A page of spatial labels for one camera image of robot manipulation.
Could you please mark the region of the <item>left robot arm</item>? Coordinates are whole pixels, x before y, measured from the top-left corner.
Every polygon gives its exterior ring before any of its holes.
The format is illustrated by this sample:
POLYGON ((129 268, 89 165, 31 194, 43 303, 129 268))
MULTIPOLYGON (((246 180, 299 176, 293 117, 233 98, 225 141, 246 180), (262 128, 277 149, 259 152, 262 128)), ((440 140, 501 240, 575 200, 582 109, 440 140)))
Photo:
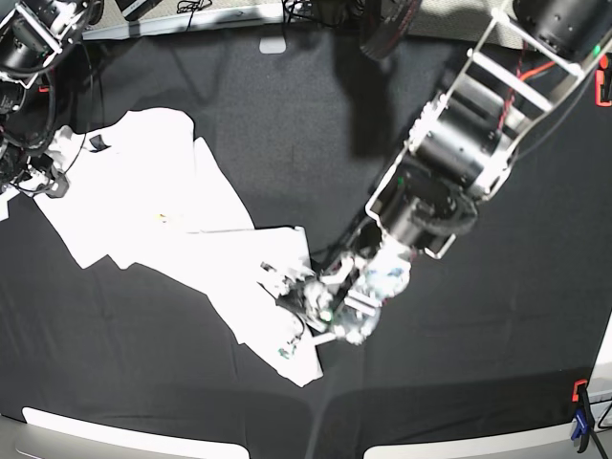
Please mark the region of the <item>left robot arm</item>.
POLYGON ((356 223, 298 287, 314 345, 363 343, 420 255, 441 259, 508 180, 521 142, 573 94, 611 48, 607 1, 503 1, 454 79, 422 109, 356 223), (520 66, 485 52, 497 31, 562 73, 536 88, 520 66))

